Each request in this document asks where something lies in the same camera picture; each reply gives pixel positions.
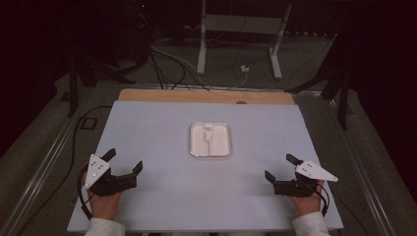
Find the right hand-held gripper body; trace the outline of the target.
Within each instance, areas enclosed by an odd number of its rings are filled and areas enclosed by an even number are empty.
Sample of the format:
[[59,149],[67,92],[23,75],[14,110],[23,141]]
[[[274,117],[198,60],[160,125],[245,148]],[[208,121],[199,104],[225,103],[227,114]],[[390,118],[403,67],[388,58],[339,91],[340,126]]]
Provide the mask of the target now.
[[273,179],[276,195],[308,198],[312,196],[320,181],[337,182],[338,178],[311,160],[301,160],[295,165],[295,178],[290,181]]

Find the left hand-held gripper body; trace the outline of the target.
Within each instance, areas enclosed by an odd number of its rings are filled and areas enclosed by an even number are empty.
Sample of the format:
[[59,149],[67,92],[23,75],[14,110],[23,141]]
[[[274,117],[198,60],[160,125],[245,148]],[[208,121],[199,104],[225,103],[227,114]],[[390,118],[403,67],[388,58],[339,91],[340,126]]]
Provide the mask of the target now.
[[138,175],[133,173],[133,169],[131,173],[115,176],[111,174],[109,161],[104,161],[101,156],[95,154],[90,156],[84,184],[87,190],[104,197],[137,187]]

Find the white square tray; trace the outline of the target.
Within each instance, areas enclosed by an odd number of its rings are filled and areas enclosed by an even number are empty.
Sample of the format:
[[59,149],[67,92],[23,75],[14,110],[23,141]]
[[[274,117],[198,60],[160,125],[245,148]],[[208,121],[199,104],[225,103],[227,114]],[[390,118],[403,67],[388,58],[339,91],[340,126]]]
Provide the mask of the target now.
[[[208,155],[208,143],[205,139],[204,124],[213,125],[212,139],[210,143],[210,155]],[[230,129],[223,122],[195,122],[190,127],[190,154],[195,157],[224,157],[232,152]]]

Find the person's right hand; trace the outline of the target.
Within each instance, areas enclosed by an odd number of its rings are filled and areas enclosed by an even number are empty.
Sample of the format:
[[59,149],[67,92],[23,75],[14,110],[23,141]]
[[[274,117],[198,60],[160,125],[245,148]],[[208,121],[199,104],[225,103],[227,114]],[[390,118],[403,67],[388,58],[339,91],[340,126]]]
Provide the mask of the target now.
[[322,199],[318,194],[312,194],[308,198],[291,197],[290,201],[294,204],[299,216],[321,211]]

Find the white metal table frame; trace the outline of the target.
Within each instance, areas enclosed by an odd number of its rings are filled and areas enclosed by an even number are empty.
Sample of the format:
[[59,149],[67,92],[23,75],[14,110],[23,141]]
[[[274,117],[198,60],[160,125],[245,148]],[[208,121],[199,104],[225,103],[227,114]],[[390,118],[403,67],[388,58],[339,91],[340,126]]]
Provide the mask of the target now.
[[268,49],[269,61],[273,77],[282,79],[282,72],[278,61],[278,49],[283,39],[292,4],[286,3],[280,18],[248,17],[236,15],[217,15],[207,13],[207,0],[202,0],[200,50],[197,63],[197,74],[202,76],[206,70],[207,46],[206,34],[208,30],[221,32],[246,32],[260,34],[274,34],[275,44]]

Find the person's left hand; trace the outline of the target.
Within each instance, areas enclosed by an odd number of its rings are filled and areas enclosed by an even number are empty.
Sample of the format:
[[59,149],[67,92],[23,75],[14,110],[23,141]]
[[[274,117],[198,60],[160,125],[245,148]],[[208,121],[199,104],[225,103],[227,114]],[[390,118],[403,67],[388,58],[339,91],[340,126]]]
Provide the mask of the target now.
[[90,190],[87,190],[87,194],[89,196],[89,205],[92,217],[107,220],[114,220],[116,218],[122,192],[111,196],[100,197],[95,195]]

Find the pale grey table board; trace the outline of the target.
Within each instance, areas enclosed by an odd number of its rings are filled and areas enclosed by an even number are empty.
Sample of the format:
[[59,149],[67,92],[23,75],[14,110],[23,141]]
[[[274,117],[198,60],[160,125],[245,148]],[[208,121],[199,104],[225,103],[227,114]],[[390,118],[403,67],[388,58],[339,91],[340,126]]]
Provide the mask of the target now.
[[[231,154],[192,156],[196,122],[227,123]],[[129,232],[289,230],[294,206],[265,174],[293,179],[288,153],[318,159],[295,105],[117,101],[96,152],[110,149],[116,175],[144,165],[119,206],[117,219]]]

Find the black metal stand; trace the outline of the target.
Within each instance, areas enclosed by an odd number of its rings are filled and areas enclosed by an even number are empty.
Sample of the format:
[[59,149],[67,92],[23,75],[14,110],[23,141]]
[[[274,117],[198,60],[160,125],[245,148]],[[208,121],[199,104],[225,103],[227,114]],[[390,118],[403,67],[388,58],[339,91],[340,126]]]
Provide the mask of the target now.
[[110,70],[108,67],[104,66],[101,63],[98,63],[96,60],[85,54],[68,54],[68,69],[69,69],[69,113],[68,116],[72,117],[78,106],[79,101],[79,83],[82,83],[84,87],[92,88],[97,83],[97,78],[93,73],[93,69],[96,69],[98,72],[103,73],[104,75],[109,76],[113,81],[116,81],[120,84],[133,85],[134,82],[130,81],[120,74]]
[[313,85],[326,81],[327,83],[321,91],[321,98],[333,99],[339,94],[337,120],[340,126],[346,130],[348,90],[352,67],[352,53],[349,47],[349,40],[340,32],[332,41],[328,54],[315,77],[299,86],[286,88],[285,91],[299,93]]

